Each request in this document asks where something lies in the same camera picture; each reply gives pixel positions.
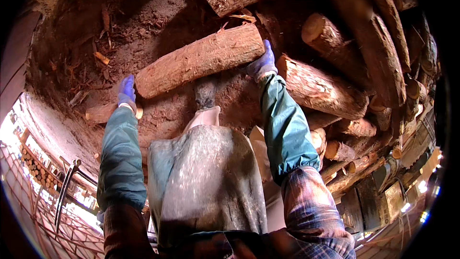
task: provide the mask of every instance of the stacked firewood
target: stacked firewood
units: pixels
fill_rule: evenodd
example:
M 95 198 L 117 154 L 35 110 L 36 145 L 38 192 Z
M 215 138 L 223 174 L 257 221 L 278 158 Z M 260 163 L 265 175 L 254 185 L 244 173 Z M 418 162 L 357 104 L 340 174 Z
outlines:
M 344 77 L 332 76 L 286 54 L 277 62 L 294 100 L 310 109 L 310 129 L 326 130 L 321 171 L 331 192 L 351 186 L 402 155 L 402 135 L 429 104 L 440 76 L 437 47 L 420 11 L 405 22 L 399 11 L 417 0 L 331 0 L 354 38 L 329 18 L 312 14 L 302 39 Z
M 62 187 L 62 184 L 58 182 L 55 177 L 51 175 L 49 170 L 46 169 L 45 166 L 35 158 L 35 156 L 28 152 L 26 148 L 20 145 L 20 149 L 22 154 L 21 162 L 29 169 L 32 180 L 42 185 L 49 193 L 57 193 L 55 187 Z

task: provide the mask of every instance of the green sleeve cover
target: green sleeve cover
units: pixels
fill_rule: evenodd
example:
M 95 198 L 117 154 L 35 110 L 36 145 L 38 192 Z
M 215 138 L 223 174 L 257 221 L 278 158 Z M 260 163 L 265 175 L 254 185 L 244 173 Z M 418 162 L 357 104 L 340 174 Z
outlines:
M 259 82 L 259 88 L 273 180 L 281 186 L 286 175 L 299 166 L 312 166 L 319 170 L 320 159 L 311 143 L 307 119 L 288 94 L 284 79 L 274 74 L 265 76 Z
M 125 203 L 141 210 L 146 190 L 138 142 L 138 120 L 128 107 L 117 108 L 107 122 L 102 139 L 98 204 Z

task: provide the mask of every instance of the purple glove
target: purple glove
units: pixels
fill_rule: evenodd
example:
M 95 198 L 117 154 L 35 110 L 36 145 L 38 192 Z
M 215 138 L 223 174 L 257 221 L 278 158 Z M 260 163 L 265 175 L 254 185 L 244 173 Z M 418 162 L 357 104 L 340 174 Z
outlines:
M 264 40 L 265 53 L 256 61 L 246 66 L 246 73 L 254 77 L 258 81 L 263 74 L 269 71 L 274 71 L 278 74 L 278 69 L 275 67 L 275 56 L 271 50 L 270 41 Z
M 134 114 L 136 114 L 136 95 L 134 94 L 134 75 L 130 74 L 128 77 L 123 78 L 118 88 L 118 107 L 121 104 L 128 104 Z

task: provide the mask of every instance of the plaid shirt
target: plaid shirt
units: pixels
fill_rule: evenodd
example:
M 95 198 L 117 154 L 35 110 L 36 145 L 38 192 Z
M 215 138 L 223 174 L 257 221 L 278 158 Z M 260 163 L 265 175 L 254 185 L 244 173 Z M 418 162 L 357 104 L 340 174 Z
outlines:
M 107 208 L 106 258 L 355 258 L 354 240 L 318 171 L 293 170 L 281 186 L 286 228 L 268 234 L 244 231 L 190 235 L 173 250 L 154 253 L 139 211 L 130 205 Z

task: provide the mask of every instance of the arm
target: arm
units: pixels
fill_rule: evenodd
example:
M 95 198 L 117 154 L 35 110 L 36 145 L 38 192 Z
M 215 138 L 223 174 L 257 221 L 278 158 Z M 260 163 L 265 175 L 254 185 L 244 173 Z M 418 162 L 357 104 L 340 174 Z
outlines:
M 107 122 L 102 139 L 97 198 L 105 211 L 106 258 L 145 258 L 154 254 L 140 213 L 146 190 L 133 82 L 132 75 L 122 81 L 119 107 Z
M 259 79 L 267 155 L 273 180 L 281 185 L 286 222 L 285 230 L 270 233 L 271 242 L 283 257 L 303 253 L 353 258 L 354 240 L 318 172 L 320 160 L 305 115 L 276 75 L 274 58 L 266 56 L 271 53 L 267 43 L 262 68 L 253 74 Z

